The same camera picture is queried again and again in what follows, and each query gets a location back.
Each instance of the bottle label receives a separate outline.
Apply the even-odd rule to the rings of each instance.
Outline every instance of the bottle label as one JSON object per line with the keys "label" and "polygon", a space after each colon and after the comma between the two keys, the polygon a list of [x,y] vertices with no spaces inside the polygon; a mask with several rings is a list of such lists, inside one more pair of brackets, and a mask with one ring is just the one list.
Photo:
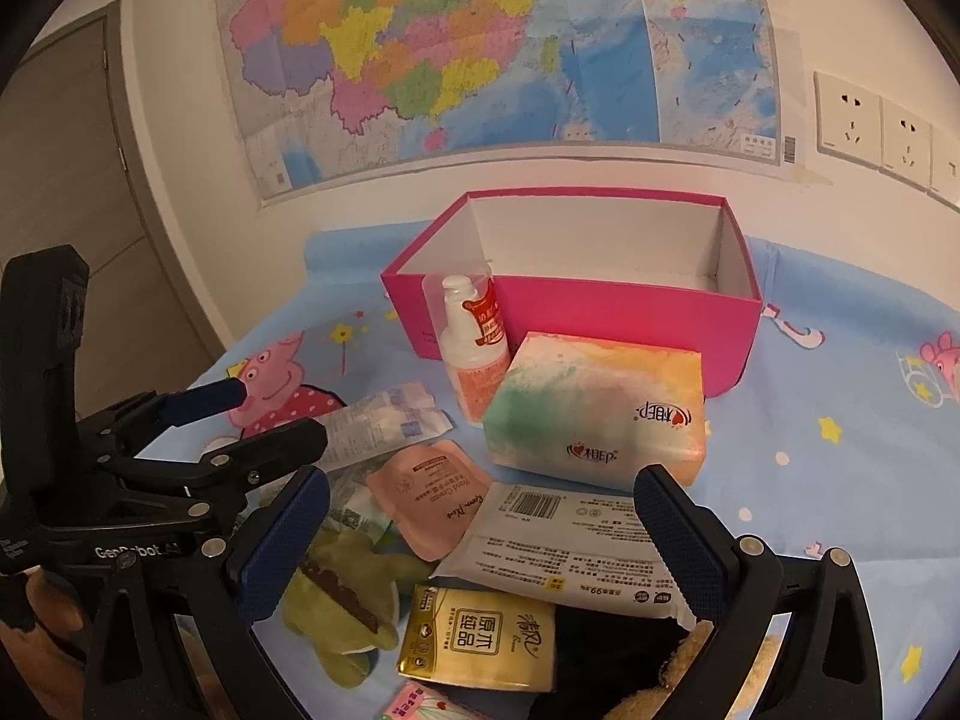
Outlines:
{"label": "bottle label", "polygon": [[493,290],[493,279],[487,280],[487,293],[483,298],[464,300],[464,309],[473,314],[480,328],[480,338],[474,341],[477,346],[493,346],[503,341],[503,320],[500,318],[500,304],[496,302],[496,291]]}
{"label": "bottle label", "polygon": [[504,353],[489,365],[473,370],[456,370],[460,384],[460,408],[471,422],[479,422],[490,405],[496,389],[510,367],[510,355]]}

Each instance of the wall socket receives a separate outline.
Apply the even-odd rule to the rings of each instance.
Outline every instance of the wall socket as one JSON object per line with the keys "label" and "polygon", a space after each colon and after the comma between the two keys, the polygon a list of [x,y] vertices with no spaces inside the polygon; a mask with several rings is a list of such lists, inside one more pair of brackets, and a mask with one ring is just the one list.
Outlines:
{"label": "wall socket", "polygon": [[880,167],[880,96],[856,84],[813,74],[817,91],[817,148]]}
{"label": "wall socket", "polygon": [[930,191],[960,207],[960,142],[933,127],[930,143]]}
{"label": "wall socket", "polygon": [[884,172],[926,190],[930,187],[930,125],[890,100],[883,100]]}

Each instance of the green plush toy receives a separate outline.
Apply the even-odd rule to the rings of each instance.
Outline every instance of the green plush toy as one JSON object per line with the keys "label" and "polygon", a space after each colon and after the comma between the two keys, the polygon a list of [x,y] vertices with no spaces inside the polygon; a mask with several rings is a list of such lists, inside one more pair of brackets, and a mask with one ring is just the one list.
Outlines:
{"label": "green plush toy", "polygon": [[371,650],[400,644],[400,592],[430,576],[412,555],[378,555],[364,533],[323,527],[283,594],[283,622],[306,637],[329,678],[356,688],[371,671]]}

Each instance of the pink packet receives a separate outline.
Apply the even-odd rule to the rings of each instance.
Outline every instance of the pink packet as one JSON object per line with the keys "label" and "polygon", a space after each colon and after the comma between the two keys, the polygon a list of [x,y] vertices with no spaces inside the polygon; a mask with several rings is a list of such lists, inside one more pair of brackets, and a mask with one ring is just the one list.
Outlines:
{"label": "pink packet", "polygon": [[436,690],[417,683],[406,683],[381,720],[488,720],[484,714],[450,703]]}
{"label": "pink packet", "polygon": [[408,446],[367,487],[416,555],[440,560],[460,543],[493,479],[454,442]]}

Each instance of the pink box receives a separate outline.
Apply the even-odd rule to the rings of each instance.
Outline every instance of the pink box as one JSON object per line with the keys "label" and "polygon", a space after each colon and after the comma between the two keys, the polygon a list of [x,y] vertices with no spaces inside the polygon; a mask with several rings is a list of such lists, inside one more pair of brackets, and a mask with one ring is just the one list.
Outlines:
{"label": "pink box", "polygon": [[746,242],[712,194],[469,191],[381,274],[416,354],[440,359],[426,276],[486,266],[511,348],[539,331],[698,351],[707,397],[739,381],[760,322]]}

